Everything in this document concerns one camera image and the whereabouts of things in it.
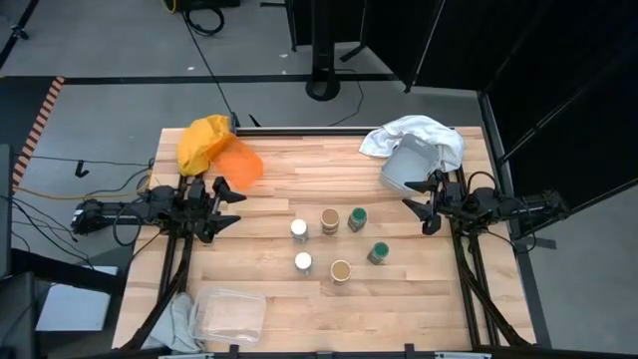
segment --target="orange striped tape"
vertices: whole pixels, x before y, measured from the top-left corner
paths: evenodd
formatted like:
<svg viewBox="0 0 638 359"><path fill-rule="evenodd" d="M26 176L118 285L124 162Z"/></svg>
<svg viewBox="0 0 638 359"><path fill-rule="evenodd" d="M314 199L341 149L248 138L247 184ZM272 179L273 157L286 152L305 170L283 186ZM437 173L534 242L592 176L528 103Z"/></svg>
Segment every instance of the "orange striped tape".
<svg viewBox="0 0 638 359"><path fill-rule="evenodd" d="M27 170L27 165L33 156L33 152L36 151L36 146L38 145L38 141L40 141L44 128L47 126L47 121L49 121L53 107L56 105L56 100L60 95L60 89L62 89L63 84L64 78L58 76L53 80L49 88L49 93L40 107L40 113L33 123L27 141L25 141L24 147L22 148L22 153L18 156L16 166L13 168L13 185L20 185L20 181Z"/></svg>

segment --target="black backdrop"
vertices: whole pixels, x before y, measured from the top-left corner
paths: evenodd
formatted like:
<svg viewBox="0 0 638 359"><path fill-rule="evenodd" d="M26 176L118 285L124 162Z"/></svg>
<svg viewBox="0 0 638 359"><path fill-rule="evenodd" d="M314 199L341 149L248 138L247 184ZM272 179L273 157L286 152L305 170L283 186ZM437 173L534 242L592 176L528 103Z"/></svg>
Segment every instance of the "black backdrop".
<svg viewBox="0 0 638 359"><path fill-rule="evenodd" d="M556 189L573 209L638 179L638 2L555 1L487 93L516 194Z"/></svg>
<svg viewBox="0 0 638 359"><path fill-rule="evenodd" d="M294 4L303 10L309 2ZM360 39L364 3L335 17L338 41ZM581 209L638 180L638 93L631 87L638 80L638 1L368 4L370 49L408 86L486 94L506 153L546 124L509 160L516 194L556 189ZM309 22L295 25L308 27L309 41Z"/></svg>
<svg viewBox="0 0 638 359"><path fill-rule="evenodd" d="M416 80L418 86L480 90L548 0L447 0Z"/></svg>

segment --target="brown cup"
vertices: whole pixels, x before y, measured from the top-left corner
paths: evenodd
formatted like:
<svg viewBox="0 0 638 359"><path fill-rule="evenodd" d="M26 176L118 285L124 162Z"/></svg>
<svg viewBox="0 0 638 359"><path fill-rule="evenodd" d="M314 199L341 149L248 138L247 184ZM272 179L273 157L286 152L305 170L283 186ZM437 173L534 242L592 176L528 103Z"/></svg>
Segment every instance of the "brown cup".
<svg viewBox="0 0 638 359"><path fill-rule="evenodd" d="M339 229L339 212L335 208L326 208L321 212L321 230L332 235Z"/></svg>
<svg viewBox="0 0 638 359"><path fill-rule="evenodd" d="M330 276L332 277L332 282L336 285L342 285L348 281L351 273L352 267L350 267L350 263L345 260L335 260L330 266Z"/></svg>

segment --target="white lid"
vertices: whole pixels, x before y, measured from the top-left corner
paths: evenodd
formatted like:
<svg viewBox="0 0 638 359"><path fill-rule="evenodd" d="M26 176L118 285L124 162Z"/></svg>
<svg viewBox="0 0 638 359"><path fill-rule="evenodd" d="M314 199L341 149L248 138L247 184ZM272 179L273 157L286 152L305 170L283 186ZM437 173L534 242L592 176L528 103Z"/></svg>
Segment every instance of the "white lid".
<svg viewBox="0 0 638 359"><path fill-rule="evenodd" d="M312 257L306 252L301 252L295 257L295 265L299 269L308 269L312 264Z"/></svg>
<svg viewBox="0 0 638 359"><path fill-rule="evenodd" d="M292 224L290 224L290 230L293 234L301 235L308 230L308 224L306 224L306 221L303 219L295 219L292 221Z"/></svg>

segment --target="gray floor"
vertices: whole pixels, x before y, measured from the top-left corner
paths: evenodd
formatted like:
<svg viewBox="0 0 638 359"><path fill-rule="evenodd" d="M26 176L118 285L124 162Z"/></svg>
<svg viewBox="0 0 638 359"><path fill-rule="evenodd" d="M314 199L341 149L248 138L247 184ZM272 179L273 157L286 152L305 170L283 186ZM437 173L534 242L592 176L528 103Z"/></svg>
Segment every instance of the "gray floor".
<svg viewBox="0 0 638 359"><path fill-rule="evenodd" d="M3 9L21 9L26 0L0 1ZM19 17L20 11L6 10ZM283 9L258 7L244 0L225 11L226 27L212 38L198 38L215 74L306 74L308 49L290 52ZM41 1L27 31L1 69L3 75L67 77L205 76L188 33L177 15L159 0ZM0 40L5 34L1 31ZM338 50L343 53L353 45ZM360 73L388 73L369 51L343 65ZM480 126L476 95L454 91L415 91L405 95L397 82L362 83L365 99L359 115L344 125L378 126L407 114L424 114L448 126ZM356 83L344 83L335 100L318 103L302 83L223 84L240 120L248 114L263 126L323 126L355 111ZM36 155L126 162L145 162L155 154L160 129L187 126L192 120L226 113L218 90L210 84L65 86ZM131 168L89 166L84 179L73 176L73 164L33 160L22 185L57 194L76 194L119 186ZM75 201L50 201L23 193L19 198L68 223ZM543 309L556 348L638 353L633 328L638 315L632 301L638 293L631 259L638 190L608 199L539 235L555 238L557 250L532 255ZM24 225L16 232L30 239L35 252L76 262ZM118 247L108 230L80 237L77 247L96 264L124 267L129 248ZM109 348L115 321L107 330L75 342L50 341L53 358L95 353Z"/></svg>

